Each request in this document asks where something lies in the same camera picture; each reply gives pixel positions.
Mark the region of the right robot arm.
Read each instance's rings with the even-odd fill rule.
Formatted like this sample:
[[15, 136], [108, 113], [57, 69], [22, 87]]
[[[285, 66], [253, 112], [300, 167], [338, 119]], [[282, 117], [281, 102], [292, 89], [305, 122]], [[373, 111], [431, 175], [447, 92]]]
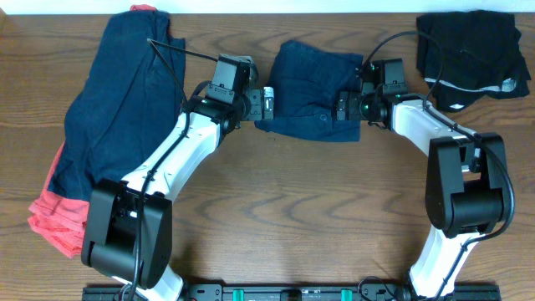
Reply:
[[357, 70], [360, 87], [340, 92], [338, 121], [365, 121], [408, 139], [428, 159], [425, 209], [431, 229], [398, 300], [455, 298], [455, 279], [479, 243], [510, 226], [515, 195], [503, 139], [458, 125], [422, 94], [412, 94], [401, 59]]

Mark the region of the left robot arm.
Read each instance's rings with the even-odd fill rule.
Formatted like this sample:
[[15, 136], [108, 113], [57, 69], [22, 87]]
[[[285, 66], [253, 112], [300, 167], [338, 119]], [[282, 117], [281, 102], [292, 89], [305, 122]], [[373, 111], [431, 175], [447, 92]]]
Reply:
[[212, 80], [199, 84], [171, 133], [120, 181], [93, 189], [84, 265], [120, 281], [120, 300], [177, 300], [183, 279], [169, 265], [172, 207], [194, 170], [242, 121], [273, 117], [273, 90], [257, 88], [250, 56], [222, 54]]

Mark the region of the navy blue shorts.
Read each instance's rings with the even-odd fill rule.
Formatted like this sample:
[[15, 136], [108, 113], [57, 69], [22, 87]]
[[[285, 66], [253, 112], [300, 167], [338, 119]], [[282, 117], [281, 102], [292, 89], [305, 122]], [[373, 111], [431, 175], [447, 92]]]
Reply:
[[357, 142], [358, 121], [338, 121], [342, 91], [357, 90], [363, 56], [325, 52], [290, 40], [280, 46], [267, 85], [274, 90], [274, 117], [254, 123], [259, 130], [302, 140]]

